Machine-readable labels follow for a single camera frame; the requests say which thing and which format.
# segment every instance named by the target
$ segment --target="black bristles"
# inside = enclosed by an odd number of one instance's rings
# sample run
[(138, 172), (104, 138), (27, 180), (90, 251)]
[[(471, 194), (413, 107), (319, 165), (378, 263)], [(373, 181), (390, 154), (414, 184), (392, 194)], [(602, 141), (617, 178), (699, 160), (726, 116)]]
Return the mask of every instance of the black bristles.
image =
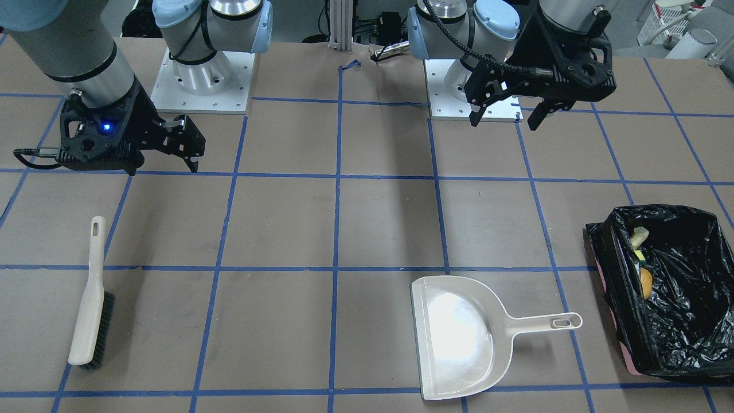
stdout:
[(97, 370), (102, 365), (104, 343), (107, 340), (107, 331), (109, 330), (109, 322), (112, 319), (112, 307), (114, 306), (115, 296), (105, 291), (104, 301), (102, 303), (102, 315), (99, 320), (99, 331), (97, 332), (97, 344), (94, 347), (94, 356), (91, 362), (79, 366), (83, 370)]

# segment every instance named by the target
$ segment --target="blue joint cap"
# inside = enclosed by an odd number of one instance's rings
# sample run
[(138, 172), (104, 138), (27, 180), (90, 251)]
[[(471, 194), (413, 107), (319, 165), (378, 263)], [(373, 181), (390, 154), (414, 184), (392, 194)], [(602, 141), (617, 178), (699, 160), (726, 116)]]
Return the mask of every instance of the blue joint cap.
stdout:
[(0, 1), (0, 26), (30, 32), (46, 26), (64, 11), (68, 0)]
[(201, 7), (201, 0), (153, 0), (156, 25), (167, 29), (186, 20)]
[(260, 11), (258, 31), (252, 41), (251, 53), (265, 53), (270, 49), (270, 37), (273, 33), (273, 7), (270, 1), (265, 0), (263, 9)]
[(520, 28), (517, 10), (502, 0), (476, 0), (474, 4), (476, 20), (495, 36), (504, 40), (514, 40)]
[(410, 41), (410, 53), (416, 59), (428, 59), (428, 48), (426, 39), (421, 30), (421, 21), (415, 13), (415, 6), (408, 10), (408, 40)]

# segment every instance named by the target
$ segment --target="dustpan handle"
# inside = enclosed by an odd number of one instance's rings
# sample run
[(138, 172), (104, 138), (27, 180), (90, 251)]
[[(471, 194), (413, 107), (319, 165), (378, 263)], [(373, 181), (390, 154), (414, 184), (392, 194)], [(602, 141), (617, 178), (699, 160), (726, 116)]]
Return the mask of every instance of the dustpan handle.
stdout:
[(536, 315), (533, 317), (511, 318), (509, 329), (515, 334), (537, 333), (540, 331), (574, 330), (581, 327), (583, 320), (575, 312)]

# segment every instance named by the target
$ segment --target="white container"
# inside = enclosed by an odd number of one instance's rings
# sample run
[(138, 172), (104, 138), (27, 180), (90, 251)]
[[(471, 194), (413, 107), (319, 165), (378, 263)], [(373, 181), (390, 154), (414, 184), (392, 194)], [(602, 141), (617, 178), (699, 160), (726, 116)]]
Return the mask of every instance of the white container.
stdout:
[(693, 29), (686, 33), (666, 59), (703, 59), (716, 45), (716, 36), (706, 29)]

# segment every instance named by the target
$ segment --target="metal plate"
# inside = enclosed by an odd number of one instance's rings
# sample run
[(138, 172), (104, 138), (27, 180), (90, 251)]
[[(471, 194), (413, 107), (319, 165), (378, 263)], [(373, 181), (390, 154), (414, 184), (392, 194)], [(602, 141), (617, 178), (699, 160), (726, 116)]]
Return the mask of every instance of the metal plate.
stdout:
[(229, 88), (214, 95), (192, 95), (178, 86), (173, 75), (173, 65), (168, 58), (168, 49), (163, 57), (161, 69), (156, 78), (156, 86), (150, 99), (156, 109), (163, 113), (230, 113), (247, 114), (250, 101), (252, 74), (255, 69), (255, 55), (238, 51), (225, 51), (232, 64), (235, 79)]
[[(426, 63), (428, 98), (431, 102), (431, 118), (449, 121), (468, 120), (471, 106), (455, 98), (443, 81), (448, 68), (454, 61), (452, 59), (430, 59), (424, 62)], [(482, 116), (482, 121), (515, 122), (522, 118), (523, 111), (520, 110), (520, 101), (517, 98), (507, 98), (488, 107)]]

